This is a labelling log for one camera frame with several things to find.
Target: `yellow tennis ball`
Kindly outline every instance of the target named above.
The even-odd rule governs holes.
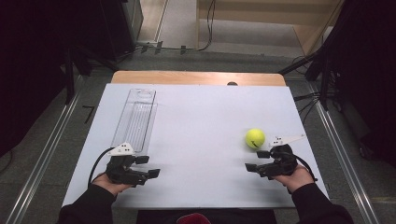
[[[250,129],[245,137],[247,145],[251,148],[259,148],[265,142],[265,135],[260,129]]]

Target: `black sweater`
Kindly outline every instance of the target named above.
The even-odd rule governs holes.
[[[291,197],[302,224],[353,223],[348,211],[343,206],[332,204],[316,184],[308,184],[295,190]],[[91,185],[73,204],[61,209],[58,222],[112,223],[111,204],[115,200],[116,197],[107,190]]]

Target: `clear plastic tray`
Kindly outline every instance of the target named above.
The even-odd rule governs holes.
[[[131,144],[138,156],[147,155],[157,104],[154,90],[130,90],[112,146]]]

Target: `person's right arm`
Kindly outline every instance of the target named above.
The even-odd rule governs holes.
[[[315,184],[305,167],[298,165],[292,175],[273,176],[291,192],[300,223],[353,223],[348,211],[332,204]]]

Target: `table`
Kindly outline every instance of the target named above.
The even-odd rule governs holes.
[[[206,20],[211,2],[197,0],[197,21]],[[215,20],[292,24],[305,55],[309,55],[336,21],[343,3],[343,0],[217,0]]]
[[[253,80],[259,79],[262,85],[274,86],[254,85]],[[226,86],[230,81],[246,86]],[[280,134],[304,134],[283,77],[160,71],[117,72],[106,86],[64,205],[84,192],[96,157],[111,144],[130,89],[157,92],[158,108],[148,147],[150,161],[139,166],[160,168],[161,172],[145,186],[125,190],[114,206],[133,209],[294,206],[280,183],[260,178],[245,168],[245,162],[273,161],[258,159],[247,147],[244,134],[248,129],[262,128],[268,140]],[[307,138],[290,146],[310,164],[319,187],[327,195]],[[107,163],[108,159],[103,158],[96,173],[105,170]]]

